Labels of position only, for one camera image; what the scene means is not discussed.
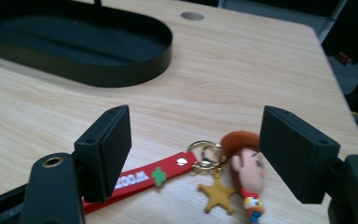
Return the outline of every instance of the black plastic bracket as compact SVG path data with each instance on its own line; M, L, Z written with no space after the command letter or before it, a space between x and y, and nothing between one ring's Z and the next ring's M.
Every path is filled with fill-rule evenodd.
M339 144L293 113L264 109L260 150L302 203L332 200L330 223L358 223L358 155L338 157Z
M84 223L81 197L111 197L130 149L129 107L107 110L75 142L73 155L40 159L27 185L0 195L0 223Z

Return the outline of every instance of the metal grommet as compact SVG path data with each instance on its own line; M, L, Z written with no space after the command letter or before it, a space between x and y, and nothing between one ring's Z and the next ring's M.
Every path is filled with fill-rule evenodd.
M188 163L188 161L186 160L186 158L183 158L183 157L181 157L181 158L179 158L179 159L176 160L176 164L177 164L178 166L184 166L184 165L186 165L187 163Z
M63 162L63 157L52 157L45 160L42 164L45 168L51 168L60 165Z

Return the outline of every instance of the metal key ring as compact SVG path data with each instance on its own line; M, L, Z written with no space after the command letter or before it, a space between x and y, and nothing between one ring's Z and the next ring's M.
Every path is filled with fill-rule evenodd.
M201 160L193 163L194 172L200 173L202 171L211 171L220 168L226 161L226 157L223 156L223 150L220 145L215 144L210 141L197 141L191 144L187 151L192 151L194 148L204 145L201 150ZM214 154L218 155L218 161L212 161L206 156L206 151L208 148L214 149Z

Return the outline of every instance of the keychain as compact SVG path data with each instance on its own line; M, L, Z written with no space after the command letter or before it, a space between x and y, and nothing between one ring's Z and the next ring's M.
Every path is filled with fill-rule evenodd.
M208 141L199 141L192 144L189 150L200 144L206 146L201 151L201 161L193 165L194 169L198 172L213 171L214 178L212 186L199 185L199 189L209 196L205 212L209 213L212 207L220 205L231 215L234 209L229 204L228 197L239 192L243 197L246 216L252 223L258 223L258 219L265 212L259 197L264 189L264 165L258 149L258 135L245 131L233 132L223 137L221 146ZM205 158L204 154L208 148L214 148L219 161L213 162ZM235 189L225 188L220 183L222 165L227 160L230 160L231 179Z
M193 153L193 149L196 147L203 147L200 160ZM207 152L210 150L217 157L217 161L207 157ZM231 164L234 189L224 187L220 181L223 165L228 160ZM124 200L146 189L161 187L165 181L190 172L213 174L212 186L199 184L199 190L209 196L205 208L206 213L220 205L231 215L234 209L228 198L233 193L240 192L247 217L251 219L252 223L258 223L258 219L265 212L259 198L259 194L264 188L264 167L258 149L258 135L244 131L227 134L222 139L221 146L209 141L198 141L191 144L187 152L180 152L161 161L121 173L112 197L105 203L83 202L85 214Z
M231 179L243 197L243 207L252 223L265 213L259 194L264 189L264 165L258 148L258 134L238 131L221 141L223 153L230 158Z
M223 155L222 148L208 141L199 141L193 143L187 151L192 151L195 147L199 145L205 145L201 151L201 160L196 161L193 164L193 172L195 174L199 174L200 172L207 171L213 173L213 185L212 186L205 186L199 184L199 190L205 192L208 195L209 201L207 206L205 207L205 212L209 213L213 207L220 205L224 209L227 210L229 215L234 213L234 208L231 207L229 203L229 196L235 193L235 189L225 188L220 181L220 175L222 173L222 166L225 164L227 159ZM211 148L214 150L215 155L218 157L218 161L211 161L206 157L207 149Z

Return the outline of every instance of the green clover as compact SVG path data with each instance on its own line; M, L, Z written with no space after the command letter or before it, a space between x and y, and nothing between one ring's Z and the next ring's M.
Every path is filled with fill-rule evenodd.
M164 181L167 180L167 175L161 171L160 167L157 167L152 173L153 178L155 179L156 186L160 187Z

